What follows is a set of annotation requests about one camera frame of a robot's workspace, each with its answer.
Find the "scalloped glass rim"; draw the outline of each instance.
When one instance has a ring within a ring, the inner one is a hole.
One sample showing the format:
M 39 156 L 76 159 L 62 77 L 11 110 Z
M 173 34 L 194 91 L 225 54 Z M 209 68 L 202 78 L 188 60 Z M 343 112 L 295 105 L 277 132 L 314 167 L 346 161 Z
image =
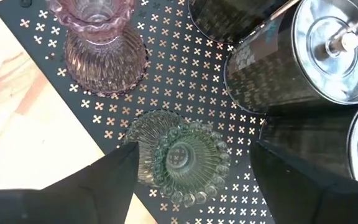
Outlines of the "scalloped glass rim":
M 109 30 L 111 28 L 124 27 L 125 24 L 131 19 L 132 13 L 135 8 L 135 0 L 114 0 L 124 1 L 121 3 L 120 8 L 117 9 L 117 14 L 113 15 L 110 19 L 102 22 L 86 22 L 75 15 L 73 15 L 67 8 L 63 7 L 66 0 L 45 0 L 49 10 L 51 10 L 58 18 L 59 22 L 68 26 L 77 32 L 99 32 Z
M 218 166 L 227 166 L 227 164 L 229 163 L 229 161 L 222 159 L 221 155 L 224 155 L 225 158 L 227 158 L 228 154 L 227 154 L 227 144 L 225 142 L 222 141 L 222 135 L 215 132 L 215 131 L 210 131 L 211 127 L 205 124 L 199 124 L 198 122 L 192 122 L 192 123 L 183 123 L 181 125 L 179 125 L 177 128 L 172 128 L 170 130 L 170 132 L 173 131 L 184 131 L 187 129 L 197 129 L 197 130 L 201 130 L 202 132 L 204 132 L 205 134 L 209 135 L 210 138 L 214 141 L 215 145 L 216 145 L 216 149 L 219 152 L 219 161 L 220 163 L 216 164 L 216 167 Z M 167 168 L 165 167 L 165 158 L 167 156 L 167 152 L 170 148 L 171 145 L 165 145 L 165 143 L 167 142 L 168 136 L 170 135 L 170 132 L 167 133 L 167 135 L 165 136 L 164 139 L 162 139 L 158 145 L 158 147 L 156 148 L 155 152 L 154 152 L 154 156 L 153 156 L 153 170 L 154 170 L 154 174 L 156 174 L 156 170 L 161 169 L 161 173 L 167 173 Z M 218 173 L 215 173 L 214 177 L 211 178 L 211 180 L 209 180 L 208 183 L 206 183 L 206 188 L 210 187 L 210 186 L 214 186 L 216 188 L 220 188 L 218 187 L 216 184 L 213 183 L 213 180 L 217 177 L 221 177 L 223 179 L 223 176 L 219 175 Z M 169 193 L 167 192 L 167 194 L 165 194 L 165 197 L 170 197 L 172 196 L 172 194 L 175 191 L 181 191 L 183 194 L 183 197 L 188 195 L 188 194 L 193 194 L 196 195 L 197 193 L 199 193 L 200 191 L 204 191 L 205 189 L 196 189 L 193 191 L 188 191 L 185 192 L 183 189 L 183 187 L 177 185 L 175 183 L 175 181 L 168 175 L 166 176 L 165 181 L 160 182 L 159 180 L 157 180 L 156 178 L 154 178 L 154 182 L 156 185 L 160 186 L 161 188 L 168 188 L 171 189 L 169 190 Z

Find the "wooden surface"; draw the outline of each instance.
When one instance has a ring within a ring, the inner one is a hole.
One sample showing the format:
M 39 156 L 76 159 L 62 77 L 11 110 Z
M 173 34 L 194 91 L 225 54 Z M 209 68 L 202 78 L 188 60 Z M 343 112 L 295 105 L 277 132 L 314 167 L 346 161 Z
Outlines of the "wooden surface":
M 0 189 L 42 189 L 102 156 L 0 20 Z M 135 195 L 126 220 L 133 223 L 155 223 Z

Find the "black metal canister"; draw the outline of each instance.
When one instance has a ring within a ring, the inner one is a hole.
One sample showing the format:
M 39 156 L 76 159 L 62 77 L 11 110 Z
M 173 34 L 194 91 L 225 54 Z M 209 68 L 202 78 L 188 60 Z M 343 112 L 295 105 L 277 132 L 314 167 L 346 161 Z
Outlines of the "black metal canister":
M 269 116 L 260 139 L 358 181 L 358 108 Z
M 358 45 L 331 48 L 358 41 L 358 27 L 347 31 L 356 22 L 356 0 L 302 0 L 274 13 L 228 56 L 231 98 L 243 110 L 269 114 L 358 104 Z
M 289 0 L 188 0 L 191 20 L 208 38 L 236 43 Z

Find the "printed pattern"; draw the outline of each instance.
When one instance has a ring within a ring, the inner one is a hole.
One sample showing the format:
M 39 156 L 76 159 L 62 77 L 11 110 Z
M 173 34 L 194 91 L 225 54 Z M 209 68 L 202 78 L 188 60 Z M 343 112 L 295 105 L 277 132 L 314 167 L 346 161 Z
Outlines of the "printed pattern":
M 162 198 L 158 189 L 137 185 L 137 196 L 158 223 L 274 223 L 248 150 L 264 117 L 247 114 L 232 102 L 224 87 L 223 66 L 234 47 L 198 32 L 185 0 L 138 0 L 131 22 L 148 48 L 147 73 L 135 90 L 111 98 L 93 96 L 70 78 L 62 57 L 66 28 L 45 7 L 44 1 L 33 1 L 26 9 L 3 1 L 0 16 L 104 153 L 119 148 L 136 116 L 156 108 L 209 123 L 224 134 L 231 172 L 226 189 L 207 204 L 183 208 Z

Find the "pink glass vase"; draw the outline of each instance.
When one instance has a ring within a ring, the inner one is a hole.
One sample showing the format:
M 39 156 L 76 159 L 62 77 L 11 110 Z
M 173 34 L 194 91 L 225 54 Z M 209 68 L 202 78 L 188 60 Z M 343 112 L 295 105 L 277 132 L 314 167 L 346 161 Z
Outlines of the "pink glass vase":
M 143 77 L 146 51 L 127 23 L 135 0 L 46 0 L 69 28 L 65 61 L 71 77 L 99 96 L 133 90 Z

